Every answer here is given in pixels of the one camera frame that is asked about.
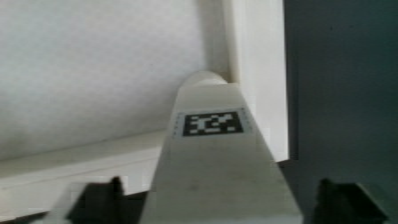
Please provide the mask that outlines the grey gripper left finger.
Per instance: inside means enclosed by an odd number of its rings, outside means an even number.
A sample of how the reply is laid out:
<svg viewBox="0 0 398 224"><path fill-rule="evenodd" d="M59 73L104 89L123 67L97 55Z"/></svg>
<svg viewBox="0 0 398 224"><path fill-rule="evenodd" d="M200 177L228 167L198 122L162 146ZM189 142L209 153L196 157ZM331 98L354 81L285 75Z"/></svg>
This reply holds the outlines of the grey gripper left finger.
<svg viewBox="0 0 398 224"><path fill-rule="evenodd" d="M43 218L43 224L123 224L123 182L74 183Z"/></svg>

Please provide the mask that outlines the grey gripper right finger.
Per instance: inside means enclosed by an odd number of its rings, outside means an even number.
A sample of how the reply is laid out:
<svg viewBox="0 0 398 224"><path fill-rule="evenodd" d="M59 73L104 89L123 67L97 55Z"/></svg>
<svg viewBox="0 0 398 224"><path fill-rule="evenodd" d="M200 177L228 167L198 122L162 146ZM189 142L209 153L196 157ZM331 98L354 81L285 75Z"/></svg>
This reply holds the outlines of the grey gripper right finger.
<svg viewBox="0 0 398 224"><path fill-rule="evenodd" d="M324 178L308 224L392 224L392 201L381 188Z"/></svg>

